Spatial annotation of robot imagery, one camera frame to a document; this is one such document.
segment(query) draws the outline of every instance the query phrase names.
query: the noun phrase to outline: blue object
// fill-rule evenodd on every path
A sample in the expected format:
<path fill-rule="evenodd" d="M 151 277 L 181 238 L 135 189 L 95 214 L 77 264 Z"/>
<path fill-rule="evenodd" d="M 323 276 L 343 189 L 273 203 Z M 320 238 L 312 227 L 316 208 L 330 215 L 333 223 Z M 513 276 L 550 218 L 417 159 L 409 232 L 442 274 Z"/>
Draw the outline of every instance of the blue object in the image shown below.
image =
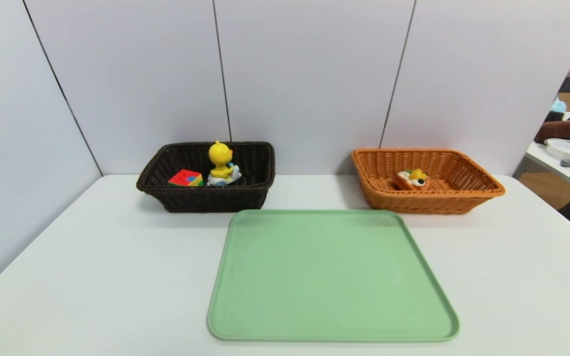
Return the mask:
<path fill-rule="evenodd" d="M 551 105 L 551 111 L 564 113 L 564 111 L 566 111 L 566 103 L 556 97 L 554 104 Z"/>

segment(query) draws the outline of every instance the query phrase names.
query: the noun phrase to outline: white desk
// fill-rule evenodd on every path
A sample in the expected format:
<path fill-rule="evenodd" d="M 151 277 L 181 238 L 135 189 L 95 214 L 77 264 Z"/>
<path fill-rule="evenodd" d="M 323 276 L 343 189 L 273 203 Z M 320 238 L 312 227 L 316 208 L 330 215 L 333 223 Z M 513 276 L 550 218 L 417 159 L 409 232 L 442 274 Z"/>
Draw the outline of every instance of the white desk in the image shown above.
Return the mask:
<path fill-rule="evenodd" d="M 570 117 L 570 111 L 564 113 L 564 120 L 567 120 Z M 545 152 L 545 145 L 539 144 L 536 142 L 532 142 L 527 148 L 527 153 L 525 154 L 525 158 L 528 158 L 545 169 L 548 169 L 550 172 L 554 172 L 558 176 L 561 176 L 564 180 L 570 183 L 570 167 L 562 167 L 560 162 L 553 158 L 552 156 L 547 155 Z M 521 162 L 521 165 L 516 170 L 514 174 L 515 177 L 519 177 L 525 170 L 527 163 L 524 161 Z"/>
<path fill-rule="evenodd" d="M 513 178 L 403 216 L 461 320 L 446 343 L 233 343 L 206 329 L 232 214 L 168 214 L 107 176 L 0 275 L 0 356 L 570 355 L 570 223 Z M 265 208 L 366 208 L 353 176 L 277 176 Z"/>

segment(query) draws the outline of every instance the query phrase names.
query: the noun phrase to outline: yellow duck toy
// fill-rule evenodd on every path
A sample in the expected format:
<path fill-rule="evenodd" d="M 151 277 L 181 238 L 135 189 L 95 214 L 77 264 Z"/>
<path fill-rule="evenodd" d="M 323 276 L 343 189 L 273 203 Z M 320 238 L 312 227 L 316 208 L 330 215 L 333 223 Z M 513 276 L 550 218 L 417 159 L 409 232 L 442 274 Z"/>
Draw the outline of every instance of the yellow duck toy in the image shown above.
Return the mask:
<path fill-rule="evenodd" d="M 215 165 L 210 170 L 208 185 L 228 185 L 241 178 L 239 166 L 230 163 L 233 151 L 226 144 L 215 141 L 208 150 L 208 158 Z"/>

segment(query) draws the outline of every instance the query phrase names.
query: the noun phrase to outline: green tray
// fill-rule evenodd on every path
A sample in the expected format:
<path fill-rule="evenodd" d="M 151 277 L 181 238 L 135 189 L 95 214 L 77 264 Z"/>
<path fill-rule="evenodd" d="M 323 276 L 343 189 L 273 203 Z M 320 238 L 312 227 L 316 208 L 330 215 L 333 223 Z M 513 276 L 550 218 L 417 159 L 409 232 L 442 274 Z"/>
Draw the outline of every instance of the green tray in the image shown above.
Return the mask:
<path fill-rule="evenodd" d="M 208 311 L 221 340 L 442 342 L 459 320 L 402 219 L 384 210 L 245 210 Z"/>

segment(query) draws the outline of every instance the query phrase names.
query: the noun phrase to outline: orange wicker basket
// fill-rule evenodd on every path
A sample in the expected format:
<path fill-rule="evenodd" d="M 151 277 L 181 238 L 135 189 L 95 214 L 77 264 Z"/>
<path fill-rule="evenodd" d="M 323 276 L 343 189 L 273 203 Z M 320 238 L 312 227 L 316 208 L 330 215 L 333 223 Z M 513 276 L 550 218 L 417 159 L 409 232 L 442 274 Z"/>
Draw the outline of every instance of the orange wicker basket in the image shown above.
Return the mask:
<path fill-rule="evenodd" d="M 468 156 L 452 149 L 362 148 L 351 153 L 360 185 L 373 209 L 408 214 L 465 214 L 505 189 Z M 422 169 L 430 187 L 400 190 L 394 177 L 405 169 Z"/>

